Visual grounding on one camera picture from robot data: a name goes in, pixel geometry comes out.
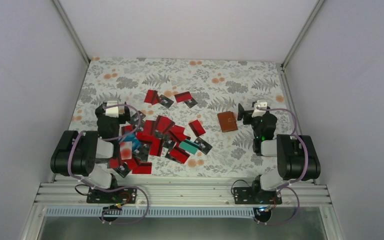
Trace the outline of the brown leather card holder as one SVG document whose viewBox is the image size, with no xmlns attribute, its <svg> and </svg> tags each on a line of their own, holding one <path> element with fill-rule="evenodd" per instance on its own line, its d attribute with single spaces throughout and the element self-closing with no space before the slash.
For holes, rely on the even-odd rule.
<svg viewBox="0 0 384 240">
<path fill-rule="evenodd" d="M 237 118 L 232 111 L 220 112 L 217 114 L 222 133 L 237 131 Z"/>
</svg>

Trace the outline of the red card front pile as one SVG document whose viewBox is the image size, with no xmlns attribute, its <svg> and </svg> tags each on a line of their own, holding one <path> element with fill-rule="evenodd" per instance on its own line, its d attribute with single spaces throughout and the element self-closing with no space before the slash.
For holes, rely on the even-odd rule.
<svg viewBox="0 0 384 240">
<path fill-rule="evenodd" d="M 184 164 L 190 157 L 190 154 L 188 154 L 182 148 L 175 146 L 174 148 L 172 148 L 170 151 L 166 153 L 165 157 L 171 161 Z"/>
</svg>

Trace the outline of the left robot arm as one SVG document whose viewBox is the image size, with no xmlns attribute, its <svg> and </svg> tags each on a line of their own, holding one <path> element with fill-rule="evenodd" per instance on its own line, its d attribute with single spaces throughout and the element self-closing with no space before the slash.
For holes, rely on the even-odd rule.
<svg viewBox="0 0 384 240">
<path fill-rule="evenodd" d="M 127 103 L 105 101 L 95 109 L 96 130 L 63 132 L 50 159 L 54 174 L 72 177 L 111 203 L 119 197 L 114 175 L 96 164 L 96 160 L 122 160 L 119 141 L 120 126 L 131 119 L 134 108 Z"/>
</svg>

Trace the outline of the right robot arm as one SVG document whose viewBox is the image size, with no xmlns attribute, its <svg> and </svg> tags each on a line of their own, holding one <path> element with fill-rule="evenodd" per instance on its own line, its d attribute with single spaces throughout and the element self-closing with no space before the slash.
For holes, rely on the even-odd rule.
<svg viewBox="0 0 384 240">
<path fill-rule="evenodd" d="M 293 120 L 290 134 L 275 135 L 278 118 L 273 112 L 287 112 Z M 245 110 L 238 104 L 237 120 L 250 125 L 253 132 L 252 149 L 257 156 L 274 157 L 277 162 L 275 173 L 266 173 L 256 179 L 259 184 L 251 189 L 251 198 L 258 204 L 270 197 L 270 192 L 280 191 L 289 185 L 317 179 L 321 165 L 312 138 L 297 134 L 297 119 L 286 108 L 270 108 L 264 101 L 253 103 L 253 110 Z"/>
</svg>

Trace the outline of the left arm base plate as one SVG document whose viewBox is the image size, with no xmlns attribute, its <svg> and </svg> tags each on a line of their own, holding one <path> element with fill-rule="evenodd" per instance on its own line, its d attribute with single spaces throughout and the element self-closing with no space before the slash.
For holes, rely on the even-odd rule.
<svg viewBox="0 0 384 240">
<path fill-rule="evenodd" d="M 135 204 L 137 190 L 135 188 L 125 188 L 114 192 L 104 192 L 89 188 L 86 195 L 86 202 L 89 204 Z"/>
</svg>

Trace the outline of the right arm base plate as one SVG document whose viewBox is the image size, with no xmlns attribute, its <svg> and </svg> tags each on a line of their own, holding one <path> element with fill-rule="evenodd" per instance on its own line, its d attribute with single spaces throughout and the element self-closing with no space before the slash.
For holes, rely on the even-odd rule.
<svg viewBox="0 0 384 240">
<path fill-rule="evenodd" d="M 233 198 L 236 205 L 281 205 L 282 198 L 275 191 L 254 190 L 251 187 L 234 187 Z"/>
</svg>

